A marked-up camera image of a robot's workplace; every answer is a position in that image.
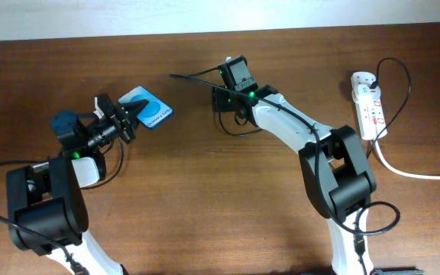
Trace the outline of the blue Galaxy smartphone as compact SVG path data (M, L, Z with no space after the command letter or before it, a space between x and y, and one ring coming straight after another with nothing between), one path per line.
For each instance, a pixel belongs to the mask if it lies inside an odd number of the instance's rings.
M137 86L123 95L121 104L147 100L148 104L137 114L137 119L148 129L155 129L173 116L173 109L142 86Z

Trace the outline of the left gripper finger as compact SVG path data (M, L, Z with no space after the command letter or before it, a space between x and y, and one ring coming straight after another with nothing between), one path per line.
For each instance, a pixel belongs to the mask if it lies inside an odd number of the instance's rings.
M142 99L135 102L122 103L121 107L125 110L125 114L129 118L136 118L141 111L148 105L149 101Z
M135 138L135 131L138 128L138 122L133 121L132 123L122 122L121 123L121 139L126 143L130 144Z

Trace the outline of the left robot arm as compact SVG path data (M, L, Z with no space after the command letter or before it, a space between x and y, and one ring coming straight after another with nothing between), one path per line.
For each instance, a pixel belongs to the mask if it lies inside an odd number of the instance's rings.
M101 148L134 140L138 115L148 102L113 103L101 94L95 97L89 125L73 111L53 116L50 126L62 146L59 156L6 175L8 217L17 225L10 237L17 248L48 257L73 274L127 272L91 235L82 190L104 183Z

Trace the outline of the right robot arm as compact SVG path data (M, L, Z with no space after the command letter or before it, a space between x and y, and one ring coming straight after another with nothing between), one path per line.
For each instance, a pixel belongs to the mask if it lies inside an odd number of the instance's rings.
M243 56L219 64L220 106L270 132L299 156L309 201L326 218L336 274L369 274L366 230L376 179L356 132L349 126L319 124L293 107L274 87L260 87Z

